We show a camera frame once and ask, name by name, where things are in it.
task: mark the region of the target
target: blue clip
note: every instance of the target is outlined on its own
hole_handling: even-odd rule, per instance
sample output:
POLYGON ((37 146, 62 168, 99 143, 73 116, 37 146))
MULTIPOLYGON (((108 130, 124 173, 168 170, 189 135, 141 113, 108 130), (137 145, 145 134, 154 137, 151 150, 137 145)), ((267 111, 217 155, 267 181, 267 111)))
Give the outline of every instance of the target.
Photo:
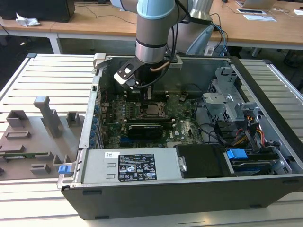
POLYGON ((230 149, 226 152, 229 159, 246 159, 248 158, 244 149, 230 149))
POLYGON ((71 174, 71 165, 61 165, 58 170, 59 174, 71 174))

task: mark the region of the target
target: circuit board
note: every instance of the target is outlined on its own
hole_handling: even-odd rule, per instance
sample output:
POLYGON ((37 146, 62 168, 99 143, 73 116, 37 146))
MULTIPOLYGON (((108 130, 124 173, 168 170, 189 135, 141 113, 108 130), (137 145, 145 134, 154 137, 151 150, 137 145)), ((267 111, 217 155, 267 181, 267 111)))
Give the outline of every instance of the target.
POLYGON ((182 93, 169 93, 162 102, 129 101, 124 96, 116 96, 103 112, 106 130, 105 148, 165 148, 177 144, 203 143, 198 126, 193 117, 196 99, 179 99, 182 93), (161 125, 162 137, 155 140, 130 139, 130 125, 161 125))

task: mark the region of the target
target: sticker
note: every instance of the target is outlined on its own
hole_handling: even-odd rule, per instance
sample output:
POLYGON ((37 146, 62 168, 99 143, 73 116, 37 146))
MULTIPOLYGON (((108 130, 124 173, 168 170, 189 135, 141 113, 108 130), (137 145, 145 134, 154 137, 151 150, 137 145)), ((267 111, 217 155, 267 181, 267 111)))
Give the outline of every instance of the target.
POLYGON ((104 158, 119 158, 120 152, 105 152, 104 158))
POLYGON ((8 156, 8 157, 5 157, 5 159, 23 159, 24 157, 23 156, 8 156))
POLYGON ((119 155, 118 180, 157 180, 154 154, 119 155))

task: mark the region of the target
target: warning label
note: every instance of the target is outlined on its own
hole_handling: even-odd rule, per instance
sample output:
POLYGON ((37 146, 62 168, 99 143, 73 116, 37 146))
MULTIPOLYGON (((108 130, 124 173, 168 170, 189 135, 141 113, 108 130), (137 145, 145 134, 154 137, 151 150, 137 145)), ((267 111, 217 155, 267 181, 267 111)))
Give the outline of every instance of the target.
POLYGON ((119 181, 157 180, 154 154, 119 155, 119 181))

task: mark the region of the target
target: black box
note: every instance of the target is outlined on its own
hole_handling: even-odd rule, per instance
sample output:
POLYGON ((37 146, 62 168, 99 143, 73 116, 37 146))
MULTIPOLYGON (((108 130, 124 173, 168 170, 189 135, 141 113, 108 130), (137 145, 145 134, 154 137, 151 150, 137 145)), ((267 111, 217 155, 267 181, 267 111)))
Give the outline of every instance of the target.
POLYGON ((74 14, 73 0, 0 0, 0 16, 15 19, 16 13, 26 18, 68 22, 74 14))

